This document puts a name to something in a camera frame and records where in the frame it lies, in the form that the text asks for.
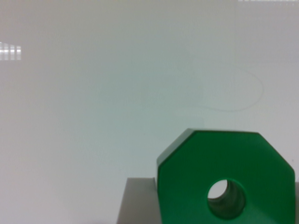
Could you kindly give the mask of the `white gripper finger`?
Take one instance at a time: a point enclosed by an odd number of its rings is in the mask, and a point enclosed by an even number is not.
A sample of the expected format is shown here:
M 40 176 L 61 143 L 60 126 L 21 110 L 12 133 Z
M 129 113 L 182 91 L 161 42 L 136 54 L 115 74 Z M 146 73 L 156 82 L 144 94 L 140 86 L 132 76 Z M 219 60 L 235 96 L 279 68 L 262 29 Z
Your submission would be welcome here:
M 117 224 L 162 224 L 155 178 L 128 178 Z

